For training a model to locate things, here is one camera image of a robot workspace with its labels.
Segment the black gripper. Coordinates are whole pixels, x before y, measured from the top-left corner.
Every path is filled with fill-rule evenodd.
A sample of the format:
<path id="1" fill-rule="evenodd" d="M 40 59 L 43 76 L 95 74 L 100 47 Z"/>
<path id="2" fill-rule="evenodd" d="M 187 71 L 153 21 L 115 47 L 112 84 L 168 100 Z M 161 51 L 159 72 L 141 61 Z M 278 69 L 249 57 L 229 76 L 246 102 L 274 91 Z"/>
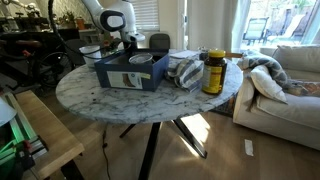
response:
<path id="1" fill-rule="evenodd" d="M 125 53 L 130 53 L 130 54 L 132 54 L 132 53 L 134 53 L 134 52 L 138 49 L 136 42 L 124 42 L 124 43 L 123 43 L 123 46 L 124 46 L 123 51 L 124 51 Z"/>

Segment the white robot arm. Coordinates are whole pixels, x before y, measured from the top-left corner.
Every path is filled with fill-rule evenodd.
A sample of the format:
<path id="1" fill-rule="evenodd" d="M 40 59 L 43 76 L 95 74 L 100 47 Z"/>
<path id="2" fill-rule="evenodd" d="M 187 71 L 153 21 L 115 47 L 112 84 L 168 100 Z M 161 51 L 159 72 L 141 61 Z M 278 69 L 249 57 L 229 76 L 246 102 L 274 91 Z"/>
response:
<path id="1" fill-rule="evenodd" d="M 107 8 L 98 0 L 81 0 L 88 9 L 93 23 L 103 31 L 120 33 L 124 47 L 135 50 L 145 36 L 137 31 L 133 5 L 128 0 L 117 0 Z"/>

